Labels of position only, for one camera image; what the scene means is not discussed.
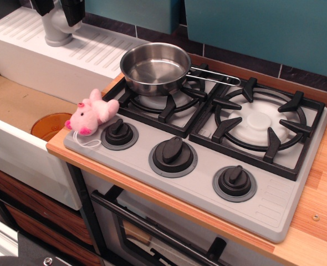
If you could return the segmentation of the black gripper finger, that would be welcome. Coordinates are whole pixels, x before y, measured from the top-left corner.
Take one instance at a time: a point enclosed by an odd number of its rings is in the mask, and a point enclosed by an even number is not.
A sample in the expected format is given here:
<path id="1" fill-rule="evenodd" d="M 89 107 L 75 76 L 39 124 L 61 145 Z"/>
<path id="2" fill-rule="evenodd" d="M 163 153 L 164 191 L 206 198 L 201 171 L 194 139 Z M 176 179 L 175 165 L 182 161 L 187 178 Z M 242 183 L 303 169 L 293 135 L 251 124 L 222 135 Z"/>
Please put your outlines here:
<path id="1" fill-rule="evenodd" d="M 62 0 L 62 9 L 70 27 L 75 26 L 85 17 L 84 0 Z"/>
<path id="2" fill-rule="evenodd" d="M 45 16 L 55 7 L 53 0 L 31 0 L 30 2 L 40 16 Z"/>

